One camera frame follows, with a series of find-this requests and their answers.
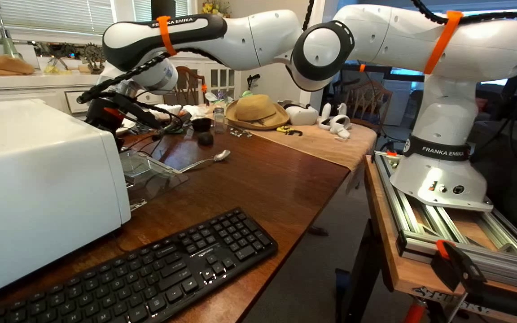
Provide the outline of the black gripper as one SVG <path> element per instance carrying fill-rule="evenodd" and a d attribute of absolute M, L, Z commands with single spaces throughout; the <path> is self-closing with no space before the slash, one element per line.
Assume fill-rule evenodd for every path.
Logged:
<path fill-rule="evenodd" d="M 142 124 L 151 124 L 151 115 L 126 96 L 93 99 L 84 122 L 115 133 L 122 126 L 122 121 L 127 114 L 135 115 Z"/>

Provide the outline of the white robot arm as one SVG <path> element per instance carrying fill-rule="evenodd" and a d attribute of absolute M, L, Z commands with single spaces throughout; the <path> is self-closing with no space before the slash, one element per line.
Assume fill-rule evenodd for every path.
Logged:
<path fill-rule="evenodd" d="M 486 180 L 470 166 L 476 85 L 517 76 L 517 15 L 429 18 L 422 11 L 354 4 L 307 29 L 289 9 L 244 18 L 192 15 L 117 22 L 102 33 L 113 79 L 147 88 L 161 81 L 158 61 L 179 52 L 233 70 L 282 63 L 305 92 L 325 88 L 345 63 L 416 70 L 424 99 L 389 176 L 400 192 L 433 207 L 488 212 Z"/>

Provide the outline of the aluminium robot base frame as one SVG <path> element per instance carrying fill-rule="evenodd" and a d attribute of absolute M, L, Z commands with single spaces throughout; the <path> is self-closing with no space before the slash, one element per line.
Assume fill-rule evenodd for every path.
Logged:
<path fill-rule="evenodd" d="M 429 262 L 436 243 L 449 241 L 467 253 L 488 280 L 517 288 L 517 228 L 503 214 L 424 205 L 389 183 L 395 158 L 375 151 L 371 166 L 380 178 L 402 257 Z"/>

